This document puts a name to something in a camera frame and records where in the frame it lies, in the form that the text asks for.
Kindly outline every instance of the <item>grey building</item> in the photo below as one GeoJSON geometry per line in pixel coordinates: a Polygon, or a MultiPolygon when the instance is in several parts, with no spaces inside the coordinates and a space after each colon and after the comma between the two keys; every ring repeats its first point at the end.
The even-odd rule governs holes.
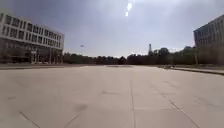
{"type": "Polygon", "coordinates": [[[0,13],[0,63],[62,63],[64,34],[0,13]]]}
{"type": "Polygon", "coordinates": [[[224,64],[224,15],[194,31],[199,63],[224,64]]]}

